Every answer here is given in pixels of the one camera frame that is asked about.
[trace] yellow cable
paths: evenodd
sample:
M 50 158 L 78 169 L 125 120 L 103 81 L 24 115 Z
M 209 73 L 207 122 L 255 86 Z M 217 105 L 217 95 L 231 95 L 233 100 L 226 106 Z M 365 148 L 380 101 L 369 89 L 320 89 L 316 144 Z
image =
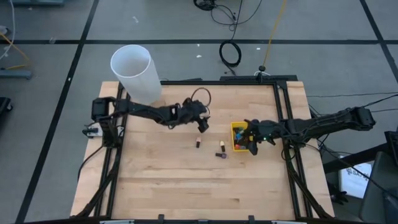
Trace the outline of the yellow cable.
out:
M 17 69 L 17 68 L 23 68 L 26 67 L 27 65 L 15 65 L 15 66 L 11 66 L 6 68 L 6 70 L 10 70 L 10 69 Z
M 21 50 L 19 50 L 19 48 L 17 47 L 17 46 L 15 46 L 3 33 L 1 33 L 0 32 L 0 35 L 4 38 L 4 40 L 6 40 L 11 46 L 13 46 L 19 53 L 21 53 L 21 55 L 29 62 L 30 61 L 30 58 L 28 57 L 28 56 L 26 56 L 26 54 L 23 52 L 23 51 L 21 51 Z M 27 65 L 15 65 L 15 66 L 11 66 L 11 67 L 8 67 L 8 68 L 6 68 L 6 70 L 9 70 L 9 69 L 16 69 L 16 68 L 23 68 L 23 67 L 26 67 Z
M 280 21 L 280 18 L 282 17 L 282 14 L 284 13 L 285 5 L 286 5 L 286 0 L 284 0 L 283 3 L 282 3 L 282 7 L 280 8 L 278 18 L 277 18 L 276 21 L 275 21 L 274 29 L 272 30 L 271 36 L 269 37 L 268 46 L 267 46 L 267 52 L 266 52 L 266 57 L 264 58 L 264 62 L 262 63 L 262 66 L 266 66 L 267 57 L 268 57 L 269 51 L 270 51 L 270 49 L 271 49 L 271 41 L 272 41 L 272 38 L 273 38 L 273 36 L 274 36 L 274 34 L 275 34 L 276 27 L 278 26 L 278 23 L 279 23 L 279 21 Z

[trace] cable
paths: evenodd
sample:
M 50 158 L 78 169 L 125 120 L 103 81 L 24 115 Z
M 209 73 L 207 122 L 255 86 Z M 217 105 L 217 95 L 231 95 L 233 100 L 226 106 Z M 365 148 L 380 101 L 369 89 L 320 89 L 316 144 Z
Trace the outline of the cable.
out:
M 273 38 L 273 36 L 275 34 L 276 27 L 278 27 L 278 23 L 280 21 L 280 18 L 282 17 L 282 14 L 284 13 L 285 5 L 286 5 L 286 0 L 284 0 L 283 3 L 282 3 L 282 7 L 280 8 L 278 18 L 276 19 L 275 24 L 274 24 L 274 29 L 272 30 L 271 36 L 269 37 L 266 56 L 264 57 L 264 62 L 262 63 L 262 66 L 264 66 L 264 67 L 266 66 L 266 61 L 267 61 L 267 58 L 268 58 L 268 55 L 269 55 L 269 51 L 271 49 L 272 38 Z
M 253 75 L 253 76 L 256 76 L 258 73 L 260 73 L 260 71 L 254 72 L 254 75 Z M 265 75 L 271 76 L 271 74 L 266 73 L 266 72 L 261 72 L 261 74 L 265 74 Z
M 210 106 L 210 103 L 211 103 L 211 93 L 210 93 L 210 91 L 209 91 L 208 89 L 206 89 L 205 87 L 199 87 L 199 88 L 197 88 L 197 89 L 192 93 L 191 100 L 193 101 L 193 96 L 195 96 L 195 93 L 196 93 L 198 90 L 206 90 L 206 91 L 207 91 L 207 93 L 209 94 L 209 102 L 208 102 L 207 105 L 205 105 L 205 106 L 206 106 L 206 107 Z
M 243 0 L 241 0 L 241 3 L 240 3 L 240 5 L 239 5 L 238 18 L 236 19 L 235 28 L 234 28 L 234 33 L 233 33 L 231 39 L 226 40 L 226 41 L 223 41 L 223 42 L 221 43 L 221 45 L 220 45 L 220 48 L 218 49 L 218 53 L 219 53 L 219 55 L 220 55 L 221 61 L 222 61 L 222 62 L 224 63 L 224 65 L 231 71 L 231 73 L 232 73 L 233 75 L 235 75 L 235 76 L 236 76 L 236 72 L 235 72 L 232 68 L 237 67 L 237 66 L 241 63 L 242 51 L 241 51 L 241 49 L 239 48 L 239 46 L 233 42 L 233 39 L 234 39 L 234 37 L 235 37 L 236 28 L 238 28 L 238 22 L 239 22 L 239 17 L 240 17 L 240 15 L 241 15 L 242 3 L 243 3 Z M 223 47 L 224 47 L 225 44 L 231 44 L 231 45 L 236 49 L 236 51 L 238 52 L 238 60 L 237 60 L 235 63 L 230 63 L 230 62 L 227 62 L 227 61 L 225 60 L 225 58 L 224 58 L 224 56 L 223 56 Z
M 371 111 L 371 112 L 372 112 L 372 113 L 378 113 L 378 112 L 383 112 L 383 111 L 393 111 L 393 110 L 398 110 L 398 108 L 385 109 L 385 110 L 377 110 L 377 111 Z
M 321 116 L 321 114 L 313 106 L 311 106 L 311 104 L 308 105 L 314 110 L 314 112 L 316 112 L 319 116 Z
M 384 101 L 384 100 L 388 100 L 389 98 L 393 98 L 393 97 L 395 97 L 395 96 L 398 96 L 398 94 L 395 94 L 395 95 L 392 95 L 392 96 L 389 96 L 389 97 L 385 97 L 385 98 L 383 98 L 383 99 L 381 99 L 381 100 L 373 101 L 373 102 L 371 102 L 371 103 L 366 104 L 366 105 L 363 106 L 363 107 L 375 105 L 376 103 L 380 103 L 380 102 L 382 102 L 382 101 Z
M 123 128 L 123 130 L 120 131 L 120 133 L 119 133 L 119 135 L 118 135 L 119 138 L 120 138 L 120 136 L 122 136 L 122 134 L 124 133 L 124 130 L 126 130 L 126 128 Z M 78 171 L 78 173 L 77 173 L 77 181 L 79 181 L 80 172 L 81 172 L 83 166 L 86 164 L 86 162 L 87 162 L 89 159 L 91 159 L 95 154 L 97 154 L 103 147 L 104 147 L 104 145 L 101 145 L 97 150 L 95 150 L 93 153 L 91 153 L 91 155 L 89 155 L 89 156 L 83 161 L 83 163 L 80 165 L 79 171 Z
M 223 47 L 224 47 L 225 44 L 231 44 L 236 49 L 236 51 L 238 52 L 238 60 L 235 63 L 230 63 L 230 62 L 227 62 L 225 60 L 224 55 L 223 55 Z M 219 53 L 221 61 L 224 63 L 224 65 L 231 71 L 231 73 L 233 75 L 236 76 L 236 72 L 232 68 L 237 67 L 241 63 L 242 51 L 239 48 L 239 46 L 237 44 L 235 44 L 232 41 L 232 39 L 231 40 L 226 40 L 226 41 L 221 43 L 220 48 L 218 49 L 218 53 Z
M 12 13 L 12 39 L 11 39 L 11 43 L 10 46 L 6 49 L 6 51 L 3 53 L 2 56 L 0 56 L 0 60 L 7 55 L 8 51 L 10 50 L 11 46 L 14 44 L 14 39 L 15 39 L 15 10 L 14 10 L 14 3 L 12 2 L 12 0 L 10 0 L 10 5 L 11 5 L 11 13 Z
M 350 152 L 342 152 L 342 151 L 333 151 L 332 153 L 345 153 L 345 154 L 348 154 L 348 155 L 352 155 L 353 154 L 353 153 L 350 153 Z
M 243 22 L 236 22 L 235 19 L 234 19 L 235 16 L 234 16 L 234 14 L 232 13 L 232 10 L 231 10 L 230 8 L 224 6 L 224 5 L 215 4 L 214 9 L 219 9 L 219 10 L 223 11 L 223 12 L 229 17 L 229 19 L 231 19 L 232 23 L 227 24 L 227 23 L 223 23 L 223 22 L 217 21 L 217 20 L 214 18 L 214 16 L 213 16 L 213 10 L 211 10 L 210 15 L 211 15 L 211 18 L 213 19 L 213 21 L 215 21 L 216 23 L 221 24 L 221 25 L 232 26 L 232 25 L 235 25 L 235 24 L 237 24 L 237 25 L 239 25 L 239 24 L 244 24 L 245 22 L 247 22 L 247 21 L 249 21 L 251 18 L 253 18 L 253 16 L 254 16 L 254 15 L 256 14 L 256 12 L 259 10 L 261 3 L 262 3 L 262 0 L 260 0 L 260 3 L 257 5 L 257 8 L 256 8 L 256 10 L 254 10 L 253 14 L 251 14 L 251 16 L 250 16 L 248 19 L 246 19 L 245 21 L 243 21 Z M 219 8 L 220 6 L 221 6 L 221 7 L 225 7 L 225 8 L 231 13 L 231 16 L 228 15 L 228 13 L 226 13 L 224 10 L 220 9 L 220 8 Z
M 286 158 L 284 157 L 284 152 L 285 152 L 285 149 L 283 149 L 282 152 L 280 152 L 280 156 L 281 156 L 281 158 L 282 158 L 284 161 L 286 161 Z M 296 153 L 294 153 L 294 155 L 290 158 L 289 161 L 291 161 L 291 160 L 294 159 L 295 157 L 296 157 Z
M 341 96 L 368 96 L 368 95 L 387 95 L 387 94 L 396 94 L 398 92 L 386 92 L 386 93 L 359 93 L 359 94 L 348 94 L 348 95 L 308 95 L 307 97 L 317 97 L 317 98 L 329 98 L 329 97 L 341 97 Z
M 6 40 L 12 47 L 14 47 L 26 60 L 30 60 L 30 58 L 26 56 L 26 54 L 21 51 L 17 46 L 15 46 L 15 44 L 13 44 L 12 41 L 9 40 L 4 34 L 0 33 L 0 36 L 2 36 L 4 40 Z
M 87 162 L 89 159 L 91 159 L 97 152 L 99 152 L 103 147 L 104 147 L 104 145 L 101 145 L 97 150 L 95 150 L 93 153 L 91 153 L 91 155 L 89 155 L 89 156 L 83 161 L 83 163 L 80 165 L 79 171 L 78 171 L 78 173 L 77 173 L 77 181 L 79 181 L 81 169 L 82 169 L 83 166 L 86 164 L 86 162 Z
M 308 145 L 308 146 L 313 147 L 314 149 L 316 149 L 316 147 L 314 147 L 314 146 L 312 146 L 312 145 L 310 145 L 310 144 L 306 144 L 306 145 Z M 397 197 L 397 196 L 391 194 L 389 191 L 387 191 L 386 189 L 384 189 L 383 187 L 381 187 L 381 186 L 380 186 L 376 181 L 374 181 L 372 178 L 368 177 L 367 175 L 365 175 L 364 173 L 362 173 L 361 171 L 359 171 L 357 168 L 355 168 L 353 165 L 349 164 L 348 162 L 346 162 L 346 161 L 340 159 L 338 156 L 335 156 L 335 155 L 333 154 L 333 152 L 329 151 L 328 149 L 325 149 L 325 150 L 326 150 L 326 152 L 329 152 L 329 154 L 330 154 L 331 156 L 333 156 L 334 158 L 338 159 L 341 163 L 343 163 L 343 164 L 346 165 L 346 166 L 349 166 L 350 168 L 352 168 L 353 170 L 355 170 L 356 172 L 358 172 L 359 174 L 361 174 L 363 177 L 367 178 L 369 181 L 371 181 L 376 187 L 378 187 L 378 188 L 379 188 L 380 190 L 382 190 L 384 193 L 386 193 L 386 194 L 388 194 L 390 197 L 393 197 L 393 198 L 395 198 L 396 200 L 398 200 L 398 197 Z
M 326 139 L 329 137 L 329 134 L 326 135 L 326 137 L 322 140 L 321 144 L 319 145 L 320 148 L 322 148 L 325 144 L 324 142 L 326 141 Z

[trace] white paper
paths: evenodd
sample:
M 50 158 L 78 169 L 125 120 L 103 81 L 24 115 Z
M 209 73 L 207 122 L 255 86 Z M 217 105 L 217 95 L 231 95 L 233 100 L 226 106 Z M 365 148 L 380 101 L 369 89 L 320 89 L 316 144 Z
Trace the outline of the white paper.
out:
M 357 170 L 370 177 L 372 165 L 363 163 L 354 166 Z M 347 195 L 363 198 L 368 185 L 368 179 L 356 172 L 352 168 L 342 169 L 339 171 L 340 191 L 346 191 Z

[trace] small object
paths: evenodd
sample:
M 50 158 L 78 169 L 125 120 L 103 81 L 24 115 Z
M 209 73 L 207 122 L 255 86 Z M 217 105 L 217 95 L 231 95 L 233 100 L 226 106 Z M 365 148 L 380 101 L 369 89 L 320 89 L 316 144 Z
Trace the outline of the small object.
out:
M 200 141 L 201 141 L 200 137 L 197 137 L 197 148 L 199 148 L 200 146 Z
M 220 141 L 221 151 L 225 152 L 225 144 L 224 141 Z
M 49 40 L 49 44 L 55 44 L 56 41 L 57 41 L 57 38 L 51 37 Z
M 266 70 L 266 67 L 263 65 L 259 66 L 260 73 Z
M 137 19 L 135 16 L 133 16 L 132 18 L 134 19 L 134 21 L 135 21 L 136 23 L 139 22 L 138 19 Z
M 217 152 L 216 152 L 216 157 L 221 157 L 221 158 L 223 158 L 223 159 L 226 159 L 226 158 L 227 158 L 227 155 L 226 155 L 225 153 L 217 153 Z

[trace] small black object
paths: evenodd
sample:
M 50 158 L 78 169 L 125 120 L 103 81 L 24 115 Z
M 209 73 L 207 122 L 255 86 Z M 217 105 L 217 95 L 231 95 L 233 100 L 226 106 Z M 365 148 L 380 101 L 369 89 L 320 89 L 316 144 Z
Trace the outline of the small black object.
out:
M 249 224 L 255 224 L 256 220 L 254 219 L 254 215 L 249 215 Z
M 199 146 L 200 146 L 200 141 L 201 141 L 201 138 L 197 137 L 197 148 L 199 148 Z
M 218 153 L 216 152 L 216 157 L 221 157 L 223 159 L 226 159 L 226 154 L 225 153 Z
M 202 2 L 197 3 L 198 0 L 193 0 L 193 3 L 196 7 L 204 11 L 211 11 L 215 8 L 215 0 L 204 0 Z
M 164 223 L 164 215 L 163 214 L 159 214 L 157 216 L 157 223 L 158 224 L 163 224 Z
M 348 203 L 348 200 L 346 198 L 347 192 L 345 192 L 345 191 L 341 192 L 333 184 L 331 184 L 329 182 L 327 182 L 327 183 L 328 183 L 330 199 L 332 202 L 338 203 L 340 205 L 344 205 L 344 202 Z

